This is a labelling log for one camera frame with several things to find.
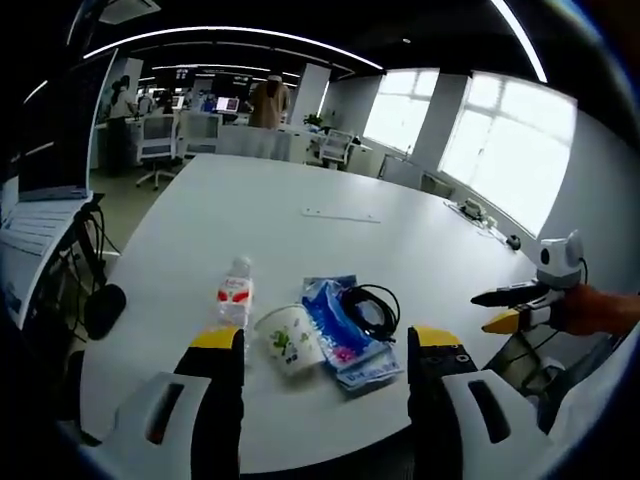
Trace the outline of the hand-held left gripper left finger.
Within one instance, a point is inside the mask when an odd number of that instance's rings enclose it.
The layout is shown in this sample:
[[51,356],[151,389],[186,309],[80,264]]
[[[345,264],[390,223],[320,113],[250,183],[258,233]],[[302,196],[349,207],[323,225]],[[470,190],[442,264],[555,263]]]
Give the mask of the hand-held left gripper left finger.
[[171,372],[117,409],[115,438],[134,475],[237,475],[244,414],[244,330],[205,330]]

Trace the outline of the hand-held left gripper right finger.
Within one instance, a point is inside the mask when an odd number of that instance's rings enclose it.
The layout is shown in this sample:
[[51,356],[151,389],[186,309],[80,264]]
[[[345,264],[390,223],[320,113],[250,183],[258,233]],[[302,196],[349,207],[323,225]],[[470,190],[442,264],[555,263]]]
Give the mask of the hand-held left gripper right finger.
[[523,474],[551,446],[534,406],[448,331],[407,331],[416,474]]

